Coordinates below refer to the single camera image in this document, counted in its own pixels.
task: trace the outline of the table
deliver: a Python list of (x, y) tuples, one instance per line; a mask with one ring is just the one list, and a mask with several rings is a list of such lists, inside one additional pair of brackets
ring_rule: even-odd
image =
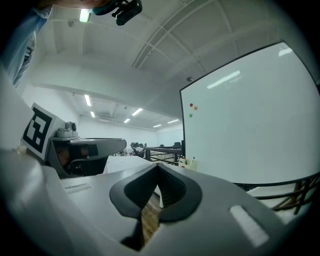
[(141, 166), (148, 167), (150, 165), (152, 165), (152, 162), (138, 156), (109, 156), (103, 173), (110, 174)]

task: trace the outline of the ceiling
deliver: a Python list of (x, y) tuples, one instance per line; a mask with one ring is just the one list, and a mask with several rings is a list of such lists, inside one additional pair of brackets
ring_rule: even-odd
[(142, 5), (142, 13), (124, 26), (109, 14), (81, 23), (80, 10), (55, 6), (39, 35), (43, 58), (34, 85), (181, 118), (179, 91), (190, 83), (188, 77), (196, 80), (283, 39), (319, 77), (303, 36), (270, 1), (142, 0)]
[(153, 113), (147, 110), (142, 110), (137, 115), (132, 114), (137, 110), (136, 107), (123, 105), (114, 101), (90, 97), (91, 106), (88, 106), (84, 95), (73, 94), (70, 92), (61, 92), (64, 94), (64, 99), (71, 102), (77, 109), (79, 114), (84, 117), (92, 118), (90, 112), (94, 112), (95, 118), (101, 122), (123, 125), (126, 127), (143, 128), (149, 130), (159, 130), (165, 127), (179, 124), (181, 121), (168, 124), (168, 122), (174, 119), (161, 114)]

